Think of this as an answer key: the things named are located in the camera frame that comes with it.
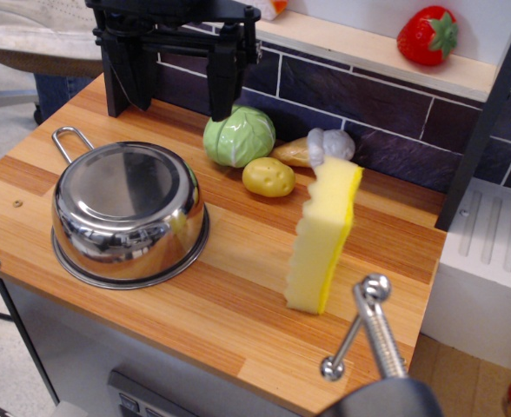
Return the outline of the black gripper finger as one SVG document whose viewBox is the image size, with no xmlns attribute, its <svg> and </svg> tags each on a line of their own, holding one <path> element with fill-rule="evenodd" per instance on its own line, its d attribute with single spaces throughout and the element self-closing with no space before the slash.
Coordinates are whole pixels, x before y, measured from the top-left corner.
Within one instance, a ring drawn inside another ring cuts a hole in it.
<svg viewBox="0 0 511 417">
<path fill-rule="evenodd" d="M 109 115 L 118 117 L 131 104 L 147 110 L 156 89 L 157 53 L 135 37 L 101 36 L 98 43 Z"/>
<path fill-rule="evenodd" d="M 247 64 L 243 27 L 224 25 L 208 53 L 207 79 L 213 121 L 220 122 L 230 116 L 242 89 Z"/>
</svg>

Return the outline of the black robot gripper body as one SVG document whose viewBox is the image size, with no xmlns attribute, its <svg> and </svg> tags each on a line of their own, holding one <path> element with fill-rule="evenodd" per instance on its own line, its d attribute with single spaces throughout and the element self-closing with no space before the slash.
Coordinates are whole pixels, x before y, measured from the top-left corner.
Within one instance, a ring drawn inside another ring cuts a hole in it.
<svg viewBox="0 0 511 417">
<path fill-rule="evenodd" d="M 247 63 L 261 59 L 256 22 L 261 12 L 236 1 L 87 1 L 94 35 L 112 63 L 167 50 L 208 56 L 230 46 Z"/>
</svg>

